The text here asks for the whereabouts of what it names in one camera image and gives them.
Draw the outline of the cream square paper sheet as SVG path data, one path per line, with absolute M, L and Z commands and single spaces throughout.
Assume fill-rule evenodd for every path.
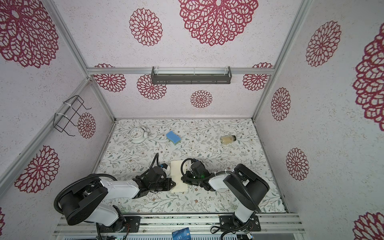
M 176 184 L 172 189 L 171 193 L 184 193 L 188 191 L 188 185 L 182 181 L 181 165 L 183 160 L 171 161 L 171 179 Z

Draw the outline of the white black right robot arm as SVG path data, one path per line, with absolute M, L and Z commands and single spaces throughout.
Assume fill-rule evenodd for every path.
M 270 190 L 264 179 L 243 164 L 238 164 L 233 170 L 210 173 L 201 161 L 188 158 L 181 163 L 180 171 L 181 180 L 187 185 L 208 192 L 230 190 L 240 202 L 234 212 L 238 223 L 246 223 L 254 213 L 260 212 L 259 204 Z

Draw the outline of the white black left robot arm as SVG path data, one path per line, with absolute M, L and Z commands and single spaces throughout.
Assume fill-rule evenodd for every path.
M 149 192 L 168 192 L 176 183 L 161 167 L 151 167 L 132 180 L 118 181 L 109 174 L 90 174 L 61 190 L 54 199 L 55 210 L 70 226 L 96 223 L 120 231 L 127 225 L 121 210 L 103 203 L 109 199 L 138 199 Z

